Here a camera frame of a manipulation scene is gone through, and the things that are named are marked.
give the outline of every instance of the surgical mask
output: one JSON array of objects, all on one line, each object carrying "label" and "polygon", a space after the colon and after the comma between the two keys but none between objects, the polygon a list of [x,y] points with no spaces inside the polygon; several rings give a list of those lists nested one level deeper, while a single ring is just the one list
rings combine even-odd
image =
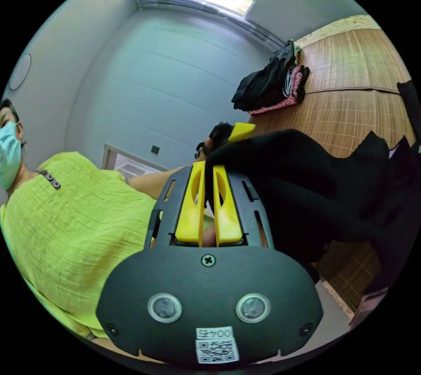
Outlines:
[{"label": "surgical mask", "polygon": [[21,164],[21,142],[16,138],[16,124],[9,122],[0,128],[0,185],[8,190]]}]

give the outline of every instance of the black hair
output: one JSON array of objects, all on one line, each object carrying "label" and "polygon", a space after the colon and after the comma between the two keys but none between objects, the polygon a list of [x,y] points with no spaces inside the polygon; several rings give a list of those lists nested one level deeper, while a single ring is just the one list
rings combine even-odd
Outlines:
[{"label": "black hair", "polygon": [[[14,120],[16,121],[16,123],[19,122],[19,116],[18,113],[16,112],[16,109],[14,108],[14,106],[12,105],[12,102],[8,99],[5,98],[0,102],[0,111],[3,108],[9,108],[10,112],[12,112],[12,115],[14,117]],[[26,144],[26,142],[21,142],[21,148],[23,148],[23,146]]]}]

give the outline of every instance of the sticker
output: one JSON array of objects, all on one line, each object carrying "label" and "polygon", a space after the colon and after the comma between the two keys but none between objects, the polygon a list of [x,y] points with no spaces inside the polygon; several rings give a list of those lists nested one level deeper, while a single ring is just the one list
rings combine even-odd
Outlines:
[{"label": "sticker", "polygon": [[222,364],[240,360],[232,327],[196,328],[199,363]]}]

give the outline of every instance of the yellow plastic piece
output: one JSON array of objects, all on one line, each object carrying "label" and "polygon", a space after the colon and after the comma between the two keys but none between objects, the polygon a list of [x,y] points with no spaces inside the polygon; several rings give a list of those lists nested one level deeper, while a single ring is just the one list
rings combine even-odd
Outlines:
[{"label": "yellow plastic piece", "polygon": [[234,125],[232,133],[229,136],[228,143],[235,143],[245,138],[249,138],[250,134],[253,132],[255,124],[245,124],[243,122],[238,122]]},{"label": "yellow plastic piece", "polygon": [[223,166],[214,166],[214,215],[216,246],[240,242],[243,237],[234,198]]},{"label": "yellow plastic piece", "polygon": [[175,237],[179,242],[203,244],[203,209],[205,207],[205,162],[195,162],[178,219]]}]

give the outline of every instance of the yellow-green shirt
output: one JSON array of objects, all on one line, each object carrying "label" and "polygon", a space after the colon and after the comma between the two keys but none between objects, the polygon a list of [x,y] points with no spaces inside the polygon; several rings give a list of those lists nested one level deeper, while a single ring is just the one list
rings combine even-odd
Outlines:
[{"label": "yellow-green shirt", "polygon": [[81,336],[106,338],[95,316],[102,287],[117,264],[143,249],[155,200],[76,152],[40,169],[61,187],[39,175],[13,193],[0,210],[6,243],[54,317]]}]

